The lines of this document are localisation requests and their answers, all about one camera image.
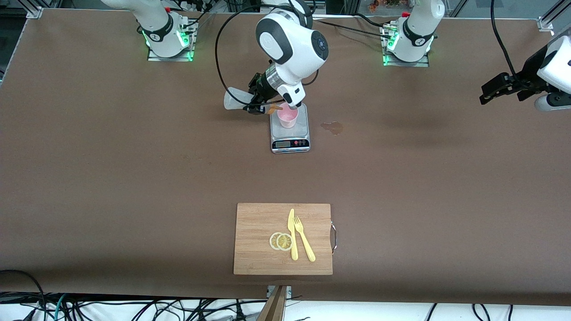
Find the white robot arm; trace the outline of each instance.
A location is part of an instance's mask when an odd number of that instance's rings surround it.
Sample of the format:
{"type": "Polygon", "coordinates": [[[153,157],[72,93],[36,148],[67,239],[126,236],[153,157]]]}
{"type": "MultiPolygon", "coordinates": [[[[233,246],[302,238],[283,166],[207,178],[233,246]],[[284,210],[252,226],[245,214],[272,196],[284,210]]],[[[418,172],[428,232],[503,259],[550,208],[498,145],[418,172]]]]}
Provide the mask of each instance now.
{"type": "Polygon", "coordinates": [[[548,45],[537,75],[560,91],[536,99],[540,111],[571,109],[571,37],[561,36],[548,45]]]}
{"type": "Polygon", "coordinates": [[[294,6],[296,12],[273,9],[256,26],[256,39],[272,59],[264,74],[256,74],[250,82],[253,105],[244,109],[251,114],[264,114],[269,99],[280,94],[291,109],[301,106],[305,91],[301,80],[316,72],[327,60],[329,48],[325,37],[312,30],[309,7],[302,0],[266,0],[266,4],[294,6]]]}
{"type": "Polygon", "coordinates": [[[149,48],[160,57],[173,57],[190,45],[185,32],[188,18],[167,12],[160,0],[101,0],[118,10],[129,10],[134,15],[147,39],[149,48]]]}
{"type": "Polygon", "coordinates": [[[540,111],[571,109],[571,37],[561,35],[539,49],[515,76],[500,73],[482,86],[480,103],[517,93],[519,101],[547,92],[536,99],[540,111]]]}
{"type": "Polygon", "coordinates": [[[399,34],[388,50],[402,61],[419,61],[429,50],[444,13],[442,0],[417,0],[410,16],[397,20],[399,34]]]}

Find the pink cup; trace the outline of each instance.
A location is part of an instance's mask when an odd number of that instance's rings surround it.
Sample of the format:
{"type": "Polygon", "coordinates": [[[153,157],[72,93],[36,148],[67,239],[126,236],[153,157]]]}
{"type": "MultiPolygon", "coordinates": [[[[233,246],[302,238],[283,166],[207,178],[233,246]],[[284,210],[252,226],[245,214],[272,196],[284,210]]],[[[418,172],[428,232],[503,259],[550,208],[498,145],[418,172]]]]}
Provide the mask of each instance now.
{"type": "Polygon", "coordinates": [[[281,104],[280,107],[283,108],[277,111],[280,124],[285,128],[294,127],[299,111],[297,109],[290,109],[287,103],[281,104]]]}

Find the yellow plastic knife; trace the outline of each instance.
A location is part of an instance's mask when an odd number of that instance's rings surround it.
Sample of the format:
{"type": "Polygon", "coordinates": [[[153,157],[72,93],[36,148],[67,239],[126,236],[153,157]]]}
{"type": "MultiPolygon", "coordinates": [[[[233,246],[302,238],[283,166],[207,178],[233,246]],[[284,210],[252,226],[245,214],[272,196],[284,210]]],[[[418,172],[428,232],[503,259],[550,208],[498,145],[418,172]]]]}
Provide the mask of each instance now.
{"type": "Polygon", "coordinates": [[[293,209],[291,209],[291,211],[289,211],[289,218],[287,219],[287,229],[291,233],[291,259],[297,261],[297,244],[295,244],[295,224],[293,218],[293,209]]]}

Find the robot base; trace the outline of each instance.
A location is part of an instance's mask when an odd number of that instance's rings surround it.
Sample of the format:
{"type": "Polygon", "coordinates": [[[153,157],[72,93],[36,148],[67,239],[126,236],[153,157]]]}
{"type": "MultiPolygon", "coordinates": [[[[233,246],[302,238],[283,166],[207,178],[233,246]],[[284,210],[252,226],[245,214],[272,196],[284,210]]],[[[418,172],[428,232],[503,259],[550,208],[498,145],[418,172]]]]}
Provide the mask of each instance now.
{"type": "Polygon", "coordinates": [[[178,55],[174,57],[159,57],[157,56],[151,49],[148,50],[147,60],[148,61],[193,61],[194,60],[194,47],[196,45],[196,35],[198,33],[198,23],[194,23],[190,26],[190,34],[189,35],[182,35],[180,38],[184,42],[188,42],[188,47],[184,48],[178,55]]]}
{"type": "Polygon", "coordinates": [[[424,54],[424,56],[415,62],[406,62],[398,59],[394,53],[387,49],[388,46],[392,44],[395,38],[394,29],[398,30],[398,26],[395,26],[393,23],[395,21],[391,21],[391,27],[389,30],[385,28],[379,28],[381,31],[381,35],[389,35],[391,36],[390,39],[381,38],[381,46],[383,47],[383,66],[399,66],[399,67],[428,67],[428,54],[424,54]]]}

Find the stain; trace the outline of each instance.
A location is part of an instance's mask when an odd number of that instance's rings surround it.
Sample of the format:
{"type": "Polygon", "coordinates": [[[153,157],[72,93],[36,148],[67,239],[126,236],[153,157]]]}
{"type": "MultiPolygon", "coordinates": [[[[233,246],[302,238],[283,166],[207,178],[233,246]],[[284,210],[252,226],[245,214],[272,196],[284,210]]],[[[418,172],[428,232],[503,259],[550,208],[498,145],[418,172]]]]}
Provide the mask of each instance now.
{"type": "Polygon", "coordinates": [[[323,129],[330,131],[331,134],[335,136],[343,132],[343,124],[338,122],[322,123],[321,126],[323,127],[323,129]]]}

